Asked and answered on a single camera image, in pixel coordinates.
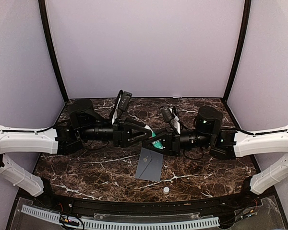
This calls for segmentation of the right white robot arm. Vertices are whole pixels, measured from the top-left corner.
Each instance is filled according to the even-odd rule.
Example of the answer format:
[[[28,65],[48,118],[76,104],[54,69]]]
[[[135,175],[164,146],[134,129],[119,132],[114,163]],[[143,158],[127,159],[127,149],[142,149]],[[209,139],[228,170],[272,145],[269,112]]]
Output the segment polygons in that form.
[[[211,156],[219,160],[234,160],[249,155],[283,153],[267,169],[243,182],[243,189],[235,203],[245,208],[265,190],[288,177],[288,125],[263,131],[245,131],[239,128],[221,128],[223,114],[210,107],[199,108],[193,121],[194,129],[180,130],[175,112],[167,106],[160,108],[164,120],[171,127],[162,129],[154,137],[142,142],[146,149],[167,156],[179,156],[181,151],[208,147]]]

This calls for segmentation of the green white glue stick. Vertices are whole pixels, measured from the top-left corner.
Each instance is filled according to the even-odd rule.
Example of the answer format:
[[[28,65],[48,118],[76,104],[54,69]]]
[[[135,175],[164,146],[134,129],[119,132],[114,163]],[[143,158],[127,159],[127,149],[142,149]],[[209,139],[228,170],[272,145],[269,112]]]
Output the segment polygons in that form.
[[[156,136],[155,132],[151,129],[151,127],[149,125],[145,125],[145,129],[148,129],[151,131],[151,137],[152,138]],[[157,149],[161,149],[161,150],[163,149],[163,145],[159,140],[153,141],[152,145]]]

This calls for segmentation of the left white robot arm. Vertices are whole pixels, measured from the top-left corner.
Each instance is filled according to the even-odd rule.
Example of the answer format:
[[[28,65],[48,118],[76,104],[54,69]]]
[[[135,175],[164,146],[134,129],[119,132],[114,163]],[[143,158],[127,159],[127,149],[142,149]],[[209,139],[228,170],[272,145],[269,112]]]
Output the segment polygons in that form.
[[[80,99],[69,105],[69,119],[61,126],[44,129],[15,129],[0,126],[0,177],[11,182],[39,201],[48,209],[58,205],[58,198],[52,194],[50,182],[29,173],[16,164],[7,153],[39,152],[56,155],[73,154],[88,141],[113,142],[115,147],[126,148],[151,138],[148,125],[129,118],[120,119],[126,111],[128,101],[120,99],[108,119],[103,118],[89,99]]]

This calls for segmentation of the white glue stick cap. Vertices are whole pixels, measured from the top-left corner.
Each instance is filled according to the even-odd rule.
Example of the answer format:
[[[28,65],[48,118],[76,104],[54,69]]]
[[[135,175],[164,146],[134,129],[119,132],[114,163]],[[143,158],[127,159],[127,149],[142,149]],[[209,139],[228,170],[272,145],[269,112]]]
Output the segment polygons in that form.
[[[169,191],[170,191],[169,187],[164,187],[164,189],[163,189],[164,194],[168,194]]]

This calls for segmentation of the grey envelope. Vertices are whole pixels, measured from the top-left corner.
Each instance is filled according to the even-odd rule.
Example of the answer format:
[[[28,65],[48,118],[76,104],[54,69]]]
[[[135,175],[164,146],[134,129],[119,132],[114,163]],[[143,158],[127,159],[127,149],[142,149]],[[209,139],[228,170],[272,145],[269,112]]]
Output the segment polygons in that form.
[[[163,167],[163,155],[141,148],[135,178],[146,181],[159,182]]]

